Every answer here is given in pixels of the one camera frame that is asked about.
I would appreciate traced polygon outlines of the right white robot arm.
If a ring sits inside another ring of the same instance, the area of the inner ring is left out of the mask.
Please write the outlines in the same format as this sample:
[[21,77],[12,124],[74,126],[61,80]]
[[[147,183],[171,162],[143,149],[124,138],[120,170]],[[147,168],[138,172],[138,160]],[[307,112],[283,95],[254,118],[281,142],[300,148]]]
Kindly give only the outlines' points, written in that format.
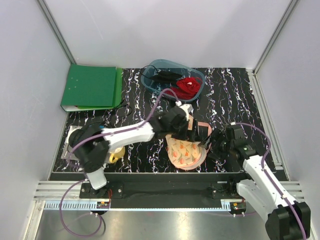
[[209,158],[225,160],[242,168],[247,179],[227,185],[228,195],[244,198],[258,213],[271,240],[307,240],[311,236],[311,210],[306,202],[297,201],[273,174],[265,158],[270,152],[257,150],[235,122],[225,130],[214,129],[199,146],[210,150]]

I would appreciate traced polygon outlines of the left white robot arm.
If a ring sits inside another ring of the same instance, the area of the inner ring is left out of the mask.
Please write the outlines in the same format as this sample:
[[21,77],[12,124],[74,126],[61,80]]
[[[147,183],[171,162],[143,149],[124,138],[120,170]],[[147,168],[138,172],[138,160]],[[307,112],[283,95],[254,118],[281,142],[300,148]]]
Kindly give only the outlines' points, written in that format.
[[190,104],[175,106],[168,112],[157,113],[146,120],[118,128],[102,128],[100,123],[74,130],[68,143],[71,152],[84,169],[90,192],[97,198],[108,193],[108,182],[103,164],[108,154],[127,145],[163,139],[166,135],[178,135],[187,139]]

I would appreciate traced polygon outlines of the pink floral mesh laundry bag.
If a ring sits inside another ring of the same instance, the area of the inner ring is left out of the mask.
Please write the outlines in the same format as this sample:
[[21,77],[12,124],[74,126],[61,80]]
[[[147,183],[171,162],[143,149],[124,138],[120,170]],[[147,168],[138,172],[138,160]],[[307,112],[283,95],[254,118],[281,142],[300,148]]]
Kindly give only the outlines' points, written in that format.
[[201,146],[201,142],[211,133],[212,127],[208,123],[191,118],[179,133],[166,135],[166,151],[174,167],[185,171],[199,167],[209,151]]

